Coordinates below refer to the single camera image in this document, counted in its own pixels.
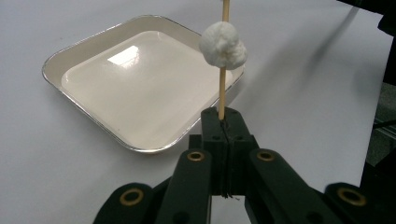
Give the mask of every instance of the tray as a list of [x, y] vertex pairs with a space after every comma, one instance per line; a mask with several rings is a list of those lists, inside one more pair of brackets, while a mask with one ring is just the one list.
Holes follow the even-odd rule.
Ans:
[[[160, 16], [141, 16], [58, 51], [44, 78], [123, 146], [169, 148], [219, 95], [219, 69], [200, 35]], [[226, 89], [243, 74], [227, 71]]]

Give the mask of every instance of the skewered marshmallow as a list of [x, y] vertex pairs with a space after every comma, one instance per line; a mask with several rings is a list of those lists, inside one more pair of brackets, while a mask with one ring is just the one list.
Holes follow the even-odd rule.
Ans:
[[202, 34], [199, 49], [207, 63], [233, 70], [247, 60], [247, 50], [236, 29], [227, 21], [210, 25]]

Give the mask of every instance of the wooden skewer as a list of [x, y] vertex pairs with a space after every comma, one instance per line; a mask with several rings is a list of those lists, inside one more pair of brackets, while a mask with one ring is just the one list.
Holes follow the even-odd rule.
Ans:
[[[222, 20], [229, 21], [230, 18], [230, 0], [223, 0]], [[219, 79], [219, 119], [224, 120], [225, 110], [225, 67], [220, 68]]]

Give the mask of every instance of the table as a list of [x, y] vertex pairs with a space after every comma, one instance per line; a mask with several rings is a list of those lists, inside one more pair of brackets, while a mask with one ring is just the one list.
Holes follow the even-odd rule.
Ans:
[[[148, 14], [201, 33], [221, 2], [0, 3], [1, 223], [92, 223], [114, 189], [173, 173], [187, 137], [158, 155], [129, 151], [41, 76], [57, 50]], [[229, 107], [311, 187], [359, 185], [391, 44], [380, 15], [335, 0], [235, 0], [230, 19], [248, 59]], [[213, 199], [213, 223], [248, 222], [236, 198]]]

